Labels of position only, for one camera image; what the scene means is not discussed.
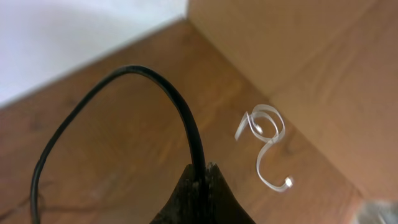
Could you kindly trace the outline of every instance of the white surface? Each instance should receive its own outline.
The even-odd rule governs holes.
[[[0,107],[185,15],[187,0],[0,0]]]

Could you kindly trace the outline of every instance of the brown wooden surface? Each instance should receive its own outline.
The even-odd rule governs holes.
[[[192,0],[189,18],[366,198],[398,200],[398,2]]]
[[[29,223],[32,171],[57,126],[102,77],[146,65],[181,92],[200,129],[207,161],[219,165],[258,223],[345,223],[361,201],[349,183],[286,121],[287,135],[262,173],[295,185],[276,193],[259,180],[263,143],[234,132],[247,110],[267,100],[189,23],[178,22],[0,111],[0,223]],[[78,115],[49,156],[40,181],[43,223],[148,223],[190,163],[182,122],[166,95],[143,77],[122,77]]]

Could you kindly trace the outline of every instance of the brown cardboard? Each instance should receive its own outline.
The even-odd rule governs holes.
[[[398,198],[397,2],[193,0],[189,12],[364,196]]]

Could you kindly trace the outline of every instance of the black cable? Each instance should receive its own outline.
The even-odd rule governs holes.
[[[32,178],[32,185],[30,186],[30,214],[32,215],[32,223],[39,224],[40,217],[39,217],[39,208],[37,205],[37,198],[38,198],[38,185],[40,174],[43,170],[45,160],[47,156],[49,156],[51,149],[53,148],[54,144],[57,142],[58,138],[61,136],[63,131],[68,127],[68,125],[73,121],[76,115],[83,109],[83,107],[108,83],[113,81],[115,78],[120,77],[122,75],[128,73],[136,73],[142,76],[145,76],[158,84],[163,91],[166,92],[167,96],[173,102],[174,106],[177,108],[182,121],[184,123],[185,132],[187,133],[188,143],[191,151],[191,160],[193,167],[195,169],[195,179],[201,181],[202,183],[205,182],[205,155],[203,153],[203,148],[200,141],[200,135],[193,119],[192,113],[182,98],[180,93],[162,76],[160,76],[155,71],[152,71],[149,68],[139,66],[139,65],[130,65],[121,67],[111,73],[108,77],[101,80],[92,90],[90,90],[87,95],[77,104],[75,109],[67,116],[67,118],[62,122],[59,128],[56,130],[54,135],[51,137],[50,141],[47,143],[46,147],[43,150],[42,155],[40,156],[39,161],[37,162],[33,178]]]

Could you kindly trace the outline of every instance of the white wall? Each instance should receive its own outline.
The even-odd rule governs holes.
[[[0,107],[185,15],[187,0],[0,0]]]

